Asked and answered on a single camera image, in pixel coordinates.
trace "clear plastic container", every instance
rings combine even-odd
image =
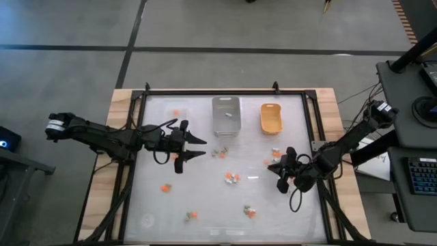
[[[240,99],[216,96],[212,99],[212,129],[217,137],[235,137],[241,130]]]

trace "concrete floor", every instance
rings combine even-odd
[[[140,0],[0,0],[0,44],[126,46]],[[136,46],[251,47],[402,51],[410,47],[390,0],[149,0]],[[52,112],[104,124],[124,52],[0,51],[0,125],[23,136],[20,153],[57,167],[36,175],[15,240],[31,245],[73,239],[95,154],[75,141],[51,143]],[[376,62],[396,57],[134,52],[124,88],[333,87],[337,100],[378,82]],[[362,94],[339,105],[351,120]],[[364,195],[372,237],[382,242],[437,241],[390,224],[391,199]]]

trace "black cable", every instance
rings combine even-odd
[[[343,161],[340,161],[340,174],[338,177],[334,177],[334,180],[337,180],[343,176]]]
[[[98,169],[94,170],[93,174],[95,174],[98,170],[105,168],[109,166],[110,164],[114,163],[115,161],[111,161],[110,163],[104,164],[103,166],[99,167]]]
[[[163,163],[161,163],[156,158],[156,151],[153,150],[153,159],[156,161],[157,164],[164,165],[165,163],[169,162],[169,160],[170,160],[170,152],[166,152],[166,153],[167,153],[167,158],[165,159],[165,161]]]
[[[339,105],[340,103],[344,103],[345,101],[347,101],[347,100],[349,100],[349,99],[351,99],[351,98],[353,98],[353,97],[355,97],[355,96],[358,96],[359,94],[362,94],[362,93],[364,93],[364,92],[370,90],[373,86],[375,86],[375,85],[372,85],[371,87],[368,87],[368,88],[366,88],[366,89],[364,89],[364,90],[362,90],[362,91],[360,91],[360,92],[358,92],[358,93],[355,93],[355,94],[353,94],[353,95],[347,97],[346,99],[343,99],[343,100],[339,101],[337,104]]]
[[[292,200],[293,200],[293,196],[294,196],[296,191],[298,191],[297,187],[294,189],[292,195],[290,196],[290,200],[289,200],[290,209],[293,211],[293,213],[296,213],[297,211],[299,211],[300,205],[302,205],[302,191],[299,191],[299,193],[300,193],[299,205],[296,208],[296,210],[293,209]]]
[[[351,165],[352,165],[352,163],[351,163],[350,161],[347,161],[347,160],[344,160],[344,159],[342,159],[342,161],[344,161],[344,162],[346,162],[346,163],[348,163],[348,164],[351,164]]]
[[[296,160],[299,161],[299,159],[300,159],[301,157],[307,157],[307,158],[308,158],[308,163],[306,163],[306,164],[309,164],[309,163],[311,162],[311,157],[310,157],[308,154],[299,154],[299,155],[297,156]]]
[[[166,127],[168,128],[168,127],[171,126],[172,124],[175,124],[177,121],[178,121],[178,119],[175,118],[175,119],[169,120],[169,121],[167,121],[167,122],[164,122],[164,123],[160,124],[159,126],[154,127],[154,128],[152,128],[152,129],[150,129],[150,130],[147,130],[147,131],[140,130],[140,131],[141,131],[142,133],[150,133],[150,132],[155,131],[156,129],[159,129],[159,128],[163,127],[163,126],[166,126]]]
[[[382,88],[379,87],[379,88],[376,90],[376,92],[374,93],[375,88],[376,88],[380,83],[381,83],[381,81],[379,81],[378,83],[376,83],[376,84],[373,86],[372,90],[371,90],[370,93],[369,93],[369,96],[367,97],[367,100],[363,103],[363,106],[361,107],[360,111],[359,111],[359,112],[356,114],[356,116],[354,117],[354,119],[353,119],[353,121],[352,121],[352,124],[350,125],[350,127],[349,127],[349,129],[346,131],[346,133],[348,133],[348,132],[350,131],[350,129],[354,126],[355,121],[357,120],[357,118],[359,117],[359,115],[361,115],[361,113],[363,112],[363,110],[365,109],[365,107],[367,106],[367,109],[369,109],[370,102],[371,102],[371,100],[374,98],[374,96],[376,96],[376,94],[379,94],[379,93],[382,92],[382,90],[381,90]]]

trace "metal clamp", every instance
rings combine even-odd
[[[327,141],[311,141],[311,149],[313,151],[318,151],[322,146],[327,143]]]

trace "white paper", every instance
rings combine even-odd
[[[360,141],[360,146],[358,149],[364,148],[368,144],[372,143],[373,140],[364,138]],[[375,178],[381,178],[383,180],[390,181],[390,158],[387,152],[381,154],[373,159],[358,166],[357,172],[362,174],[367,174]]]

